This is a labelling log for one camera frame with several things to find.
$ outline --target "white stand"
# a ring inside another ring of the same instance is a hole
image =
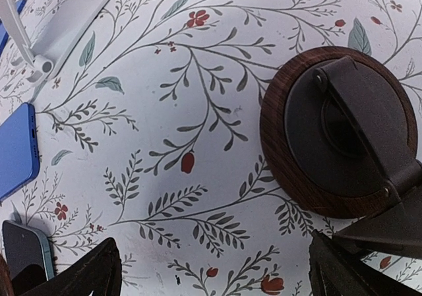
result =
[[[12,62],[28,63],[34,74],[27,78],[34,86],[54,78],[93,19],[109,0],[66,0],[33,45],[15,9],[15,0],[0,0],[0,18],[15,41],[21,57]]]

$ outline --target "table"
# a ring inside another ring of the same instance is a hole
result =
[[[32,40],[63,1],[28,0]],[[421,0],[111,0],[36,88],[9,42],[0,120],[35,105],[42,168],[0,217],[45,231],[57,271],[114,237],[122,295],[308,296],[311,231],[351,221],[302,211],[277,185],[260,101],[295,54],[349,46],[400,79],[420,124],[421,15]],[[365,262],[422,290],[420,261]]]

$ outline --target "black circular pad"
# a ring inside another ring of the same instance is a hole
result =
[[[303,173],[320,188],[338,196],[373,194],[381,188],[378,169],[329,94],[313,82],[314,69],[330,62],[308,68],[292,86],[284,110],[287,142]],[[407,144],[406,115],[394,89],[368,66],[357,63],[357,68],[368,86],[384,93],[390,115],[380,117],[391,119]]]

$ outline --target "brown wooden disc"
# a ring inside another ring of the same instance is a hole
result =
[[[265,158],[280,186],[304,210],[332,218],[357,218],[385,207],[383,190],[367,196],[345,197],[325,191],[314,184],[299,168],[288,146],[284,125],[284,110],[291,87],[302,73],[313,65],[349,55],[376,71],[391,85],[402,103],[407,121],[407,145],[416,156],[417,127],[410,100],[398,79],[381,63],[346,47],[320,47],[308,50],[288,61],[270,83],[260,114],[260,138]]]

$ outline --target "blue rectangular object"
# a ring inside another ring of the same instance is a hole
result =
[[[26,4],[26,0],[18,0],[16,2],[16,9],[18,13],[20,14]],[[1,24],[1,18],[0,18],[0,56],[6,46],[7,39],[9,39],[9,35],[6,32],[5,27]]]
[[[0,126],[0,200],[40,171],[34,106],[22,104]]]

